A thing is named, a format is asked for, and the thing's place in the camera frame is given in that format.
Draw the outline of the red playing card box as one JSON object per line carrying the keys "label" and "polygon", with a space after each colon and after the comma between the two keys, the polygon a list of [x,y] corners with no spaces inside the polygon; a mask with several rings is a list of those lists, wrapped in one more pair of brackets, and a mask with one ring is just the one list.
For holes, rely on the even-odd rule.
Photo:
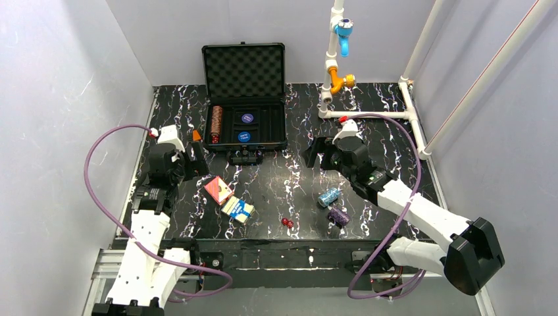
{"label": "red playing card box", "polygon": [[234,191],[219,176],[206,183],[204,189],[218,205],[224,205],[234,195]]}

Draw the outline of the blue playing card box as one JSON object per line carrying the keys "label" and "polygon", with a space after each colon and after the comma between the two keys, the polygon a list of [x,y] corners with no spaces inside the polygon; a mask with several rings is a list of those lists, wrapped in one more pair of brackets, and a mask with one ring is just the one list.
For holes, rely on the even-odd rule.
{"label": "blue playing card box", "polygon": [[253,205],[246,203],[236,196],[230,197],[221,208],[223,213],[241,224],[245,224],[248,221],[254,210]]}

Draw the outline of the black foam-lined poker case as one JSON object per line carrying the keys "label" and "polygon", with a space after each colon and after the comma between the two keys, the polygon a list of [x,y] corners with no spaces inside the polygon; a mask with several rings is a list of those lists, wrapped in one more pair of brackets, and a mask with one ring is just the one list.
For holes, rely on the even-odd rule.
{"label": "black foam-lined poker case", "polygon": [[[222,153],[231,165],[258,165],[265,153],[286,149],[286,79],[283,43],[205,45],[201,49],[207,91],[205,147]],[[212,109],[223,108],[217,144],[210,135]],[[241,116],[254,120],[244,124]],[[242,143],[240,132],[251,140]]]}

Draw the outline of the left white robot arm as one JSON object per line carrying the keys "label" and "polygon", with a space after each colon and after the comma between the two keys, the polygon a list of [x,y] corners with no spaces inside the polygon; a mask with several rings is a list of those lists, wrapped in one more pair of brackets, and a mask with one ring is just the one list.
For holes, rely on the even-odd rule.
{"label": "left white robot arm", "polygon": [[194,157],[165,141],[149,152],[149,170],[132,198],[132,224],[113,287],[92,315],[164,315],[164,306],[183,267],[191,263],[195,242],[162,245],[183,181],[208,174],[200,141],[191,142]]}

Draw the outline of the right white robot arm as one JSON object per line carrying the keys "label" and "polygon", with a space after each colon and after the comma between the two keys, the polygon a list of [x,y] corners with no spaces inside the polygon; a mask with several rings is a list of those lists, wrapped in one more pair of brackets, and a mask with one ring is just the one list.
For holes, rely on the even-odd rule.
{"label": "right white robot arm", "polygon": [[442,275],[460,292],[474,296],[505,265],[490,221],[482,217],[472,221],[423,198],[375,165],[360,138],[318,137],[301,156],[312,168],[319,154],[323,156],[321,169],[338,171],[358,196],[398,215],[431,239],[421,242],[391,233],[367,256],[360,275],[367,273],[369,267],[384,271],[413,267]]}

